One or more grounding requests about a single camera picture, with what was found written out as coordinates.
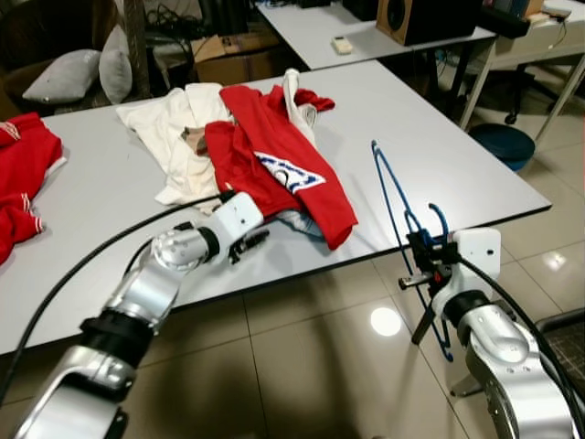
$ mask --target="shirt logo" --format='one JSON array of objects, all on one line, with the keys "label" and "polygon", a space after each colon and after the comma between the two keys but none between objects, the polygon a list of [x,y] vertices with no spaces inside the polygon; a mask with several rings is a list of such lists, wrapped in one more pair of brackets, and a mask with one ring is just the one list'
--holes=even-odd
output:
[{"label": "shirt logo", "polygon": [[321,185],[325,182],[325,179],[319,174],[306,171],[301,167],[293,165],[288,160],[264,153],[254,152],[254,155],[258,157],[272,176],[293,194],[297,190],[308,189],[309,187]]}]

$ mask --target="red shirt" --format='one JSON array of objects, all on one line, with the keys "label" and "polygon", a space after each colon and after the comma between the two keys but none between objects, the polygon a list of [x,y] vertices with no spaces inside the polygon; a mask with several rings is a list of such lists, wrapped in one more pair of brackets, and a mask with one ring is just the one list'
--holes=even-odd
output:
[{"label": "red shirt", "polygon": [[42,231],[32,214],[30,199],[40,189],[45,174],[62,161],[61,141],[36,113],[23,114],[0,126],[0,263],[15,242]]},{"label": "red shirt", "polygon": [[[357,224],[356,215],[335,171],[289,122],[282,87],[262,95],[238,85],[220,95],[238,124],[206,126],[219,189],[248,192],[264,217],[284,209],[306,209],[329,248],[336,249]],[[298,90],[295,102],[311,103],[317,110],[335,105],[307,90]]]}]

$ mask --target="black cable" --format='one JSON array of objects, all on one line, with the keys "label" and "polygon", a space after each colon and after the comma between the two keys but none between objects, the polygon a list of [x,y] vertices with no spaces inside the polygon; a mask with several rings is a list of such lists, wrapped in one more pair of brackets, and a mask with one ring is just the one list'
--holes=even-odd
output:
[{"label": "black cable", "polygon": [[135,231],[141,229],[142,227],[147,226],[148,224],[151,224],[151,223],[153,223],[161,218],[167,217],[175,212],[178,212],[179,210],[191,208],[197,204],[204,203],[206,201],[211,201],[211,200],[216,199],[216,198],[220,198],[222,200],[222,202],[225,202],[227,199],[230,199],[233,196],[233,194],[234,194],[233,191],[223,192],[221,194],[214,195],[211,197],[196,199],[195,201],[191,201],[191,202],[188,202],[188,203],[180,205],[180,206],[175,206],[173,208],[165,210],[164,212],[157,213],[156,215],[153,215],[152,217],[150,217],[148,219],[140,221],[140,222],[134,224],[133,226],[129,227],[128,229],[123,230],[120,233],[118,233],[117,235],[109,238],[107,241],[103,242],[98,247],[93,249],[93,251],[91,251],[89,254],[87,254],[71,270],[69,270],[57,282],[57,284],[48,292],[47,296],[43,299],[43,301],[41,302],[41,304],[38,306],[37,310],[35,311],[35,314],[28,321],[25,332],[23,333],[22,337],[20,338],[20,341],[18,342],[18,346],[16,347],[15,354],[12,357],[12,361],[10,362],[10,366],[8,367],[8,371],[7,371],[5,378],[2,382],[2,386],[0,386],[0,407],[2,407],[2,405],[4,403],[4,399],[6,397],[6,394],[8,393],[8,388],[10,387],[10,384],[15,377],[16,366],[18,365],[18,362],[20,361],[20,359],[22,358],[22,356],[25,352],[25,347],[27,346],[28,340],[30,339],[31,334],[32,334],[33,330],[35,329],[35,326],[37,325],[38,320],[43,316],[43,313],[45,312],[47,307],[50,305],[50,303],[53,301],[53,299],[57,296],[60,289],[63,288],[63,286],[65,286],[65,284],[75,274],[77,274],[77,272],[79,270],[81,270],[88,262],[90,262],[93,258],[98,256],[101,252],[106,250],[112,244],[121,240],[122,238],[126,237],[127,235],[134,233]]},{"label": "black cable", "polygon": [[165,35],[182,37],[189,41],[206,37],[209,34],[204,20],[190,15],[180,16],[163,4],[149,11],[146,14],[146,21],[147,30],[155,29]]},{"label": "black cable", "polygon": [[560,384],[558,388],[560,389],[561,393],[565,397],[567,404],[569,405],[569,410],[575,425],[577,426],[577,431],[581,439],[585,439],[585,422],[583,422],[583,417],[575,400],[575,393],[573,391],[573,387],[567,378],[567,374],[565,370],[561,366],[560,362],[558,361],[557,355],[550,347],[549,343],[542,335],[542,333],[538,330],[537,326],[532,322],[530,317],[524,312],[522,307],[512,298],[512,296],[502,288],[494,279],[492,279],[488,274],[484,273],[480,268],[475,266],[473,263],[467,261],[461,255],[459,257],[459,262],[462,263],[464,266],[469,268],[472,272],[477,274],[481,277],[484,281],[486,281],[492,288],[494,288],[497,293],[499,293],[504,300],[507,301],[508,304],[512,307],[512,309],[520,316],[520,318],[524,321],[527,326],[527,329],[532,333],[535,340],[538,343],[538,347],[540,351],[549,359],[552,363],[555,371],[558,374],[558,378],[560,380]]},{"label": "black cable", "polygon": [[128,274],[130,272],[130,270],[132,270],[132,267],[134,265],[134,263],[136,262],[136,260],[138,259],[138,256],[140,256],[140,253],[143,252],[143,250],[148,247],[148,245],[151,243],[152,240],[148,240],[147,242],[145,242],[144,244],[142,244],[140,247],[138,247],[138,250],[136,252],[134,252],[132,259],[128,262],[128,265],[126,265],[126,269],[124,270],[124,274],[123,277]]}]

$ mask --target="desk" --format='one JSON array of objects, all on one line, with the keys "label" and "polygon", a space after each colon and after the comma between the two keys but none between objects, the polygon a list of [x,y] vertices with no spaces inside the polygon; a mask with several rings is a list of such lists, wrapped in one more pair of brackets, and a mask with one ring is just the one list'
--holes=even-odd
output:
[{"label": "desk", "polygon": [[[269,91],[280,81],[262,80],[251,86]],[[267,242],[245,254],[237,265],[204,266],[191,273],[177,305],[395,251],[397,243],[370,151],[373,138],[385,151],[413,210],[433,234],[441,229],[427,208],[430,201],[444,210],[453,229],[550,207],[531,186],[377,61],[302,73],[301,85],[336,102],[334,110],[320,114],[315,136],[359,224],[345,244],[330,252],[324,243],[272,223]],[[0,353],[15,348],[41,299],[74,263],[114,233],[163,209],[154,195],[165,176],[118,120],[113,107],[48,117],[46,123],[62,138],[69,162],[50,177],[34,201],[48,229],[17,245],[0,266]],[[390,199],[401,206],[396,194]],[[192,213],[151,225],[91,262],[48,308],[31,344],[78,333],[84,318],[99,313],[134,250],[153,233],[188,215]]]},{"label": "desk", "polygon": [[537,134],[536,141],[539,142],[545,136],[585,70],[585,5],[573,0],[547,0],[546,4],[571,11],[566,20],[567,34],[563,37],[562,25],[554,20],[548,20],[531,27],[524,37],[516,39],[499,37],[493,45],[486,48],[478,58],[483,63],[483,67],[475,80],[469,100],[463,110],[460,120],[462,128],[465,128],[469,123],[473,108],[475,108],[490,70],[584,54],[579,64],[570,73],[565,88],[558,97],[553,111],[548,115],[544,126]]},{"label": "desk", "polygon": [[[258,5],[258,9],[311,70],[476,41],[495,35],[477,27],[469,37],[405,47],[377,30],[376,21],[360,21],[340,3],[306,9],[297,5]],[[354,47],[352,53],[337,55],[331,45],[334,37],[346,37]]]}]

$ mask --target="wooden speaker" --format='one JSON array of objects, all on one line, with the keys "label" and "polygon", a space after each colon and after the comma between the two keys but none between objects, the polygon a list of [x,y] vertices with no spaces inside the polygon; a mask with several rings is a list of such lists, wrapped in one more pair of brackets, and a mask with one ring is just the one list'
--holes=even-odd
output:
[{"label": "wooden speaker", "polygon": [[471,35],[482,0],[380,0],[376,27],[400,44]]}]

